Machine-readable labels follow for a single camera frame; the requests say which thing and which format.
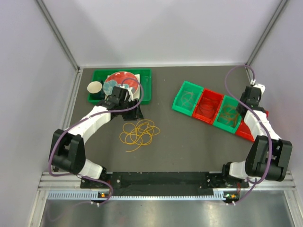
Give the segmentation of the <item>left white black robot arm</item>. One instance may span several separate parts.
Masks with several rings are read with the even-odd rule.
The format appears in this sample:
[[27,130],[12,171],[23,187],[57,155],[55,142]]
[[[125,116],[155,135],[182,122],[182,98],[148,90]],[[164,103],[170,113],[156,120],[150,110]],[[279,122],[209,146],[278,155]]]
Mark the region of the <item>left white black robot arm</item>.
[[112,93],[101,100],[92,110],[73,126],[54,132],[49,156],[49,171],[52,167],[68,174],[91,178],[96,187],[107,183],[106,168],[86,158],[85,144],[106,123],[117,116],[125,121],[143,118],[140,100],[134,98],[130,88],[113,87]]

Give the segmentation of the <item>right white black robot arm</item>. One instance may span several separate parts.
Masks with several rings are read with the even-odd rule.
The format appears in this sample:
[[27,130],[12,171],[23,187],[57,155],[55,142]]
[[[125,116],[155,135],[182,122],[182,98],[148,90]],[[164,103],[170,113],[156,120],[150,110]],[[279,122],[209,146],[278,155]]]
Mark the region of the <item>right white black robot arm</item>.
[[264,91],[265,87],[260,84],[247,86],[237,105],[236,110],[248,127],[253,144],[246,160],[223,165],[221,182],[226,187],[249,177],[281,182],[286,176],[293,146],[274,131],[265,109],[259,106]]

